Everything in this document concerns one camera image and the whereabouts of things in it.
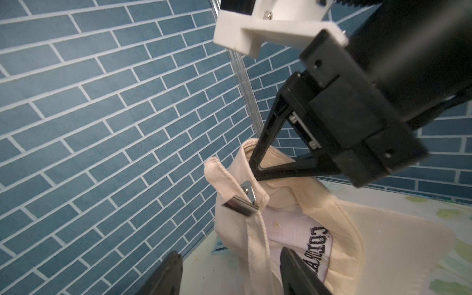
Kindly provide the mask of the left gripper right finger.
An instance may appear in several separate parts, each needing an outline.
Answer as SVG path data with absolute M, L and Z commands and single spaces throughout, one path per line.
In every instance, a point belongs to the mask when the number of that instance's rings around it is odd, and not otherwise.
M 280 262 L 285 295 L 332 295 L 294 250 L 284 247 Z

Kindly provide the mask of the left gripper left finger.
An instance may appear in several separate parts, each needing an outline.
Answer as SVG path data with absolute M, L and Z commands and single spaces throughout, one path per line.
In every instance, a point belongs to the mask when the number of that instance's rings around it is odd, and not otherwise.
M 137 295 L 179 295 L 183 278 L 183 257 L 170 252 L 152 273 Z

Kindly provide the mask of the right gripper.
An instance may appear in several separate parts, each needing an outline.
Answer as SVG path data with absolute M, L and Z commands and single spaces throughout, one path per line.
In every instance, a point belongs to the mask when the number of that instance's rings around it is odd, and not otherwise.
M 360 188 L 424 159 L 428 151 L 347 51 L 322 30 L 277 92 L 249 160 L 258 181 L 346 176 Z M 262 168 L 292 110 L 320 145 L 320 156 Z

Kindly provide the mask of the beige Colorado cap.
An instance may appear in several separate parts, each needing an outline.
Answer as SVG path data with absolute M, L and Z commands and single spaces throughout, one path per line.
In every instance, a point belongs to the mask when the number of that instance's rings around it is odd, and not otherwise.
M 205 163 L 215 231 L 240 259 L 247 295 L 281 295 L 289 248 L 334 295 L 417 295 L 455 233 L 418 217 L 338 199 L 312 177 L 258 181 L 245 141 L 229 168 Z

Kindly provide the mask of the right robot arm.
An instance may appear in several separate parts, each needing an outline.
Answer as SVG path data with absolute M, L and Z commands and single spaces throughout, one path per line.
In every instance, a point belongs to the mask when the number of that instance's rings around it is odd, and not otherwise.
M 379 1 L 346 47 L 321 31 L 278 91 L 249 161 L 259 181 L 360 188 L 428 156 L 413 134 L 472 98 L 470 1 Z

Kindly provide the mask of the light blue calculator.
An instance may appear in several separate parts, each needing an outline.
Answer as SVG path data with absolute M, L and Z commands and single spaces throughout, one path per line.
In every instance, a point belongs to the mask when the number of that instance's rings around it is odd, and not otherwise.
M 216 243 L 214 249 L 211 251 L 212 255 L 217 255 L 221 254 L 227 251 L 227 247 L 224 245 L 224 243 L 221 241 L 219 237 L 216 237 Z

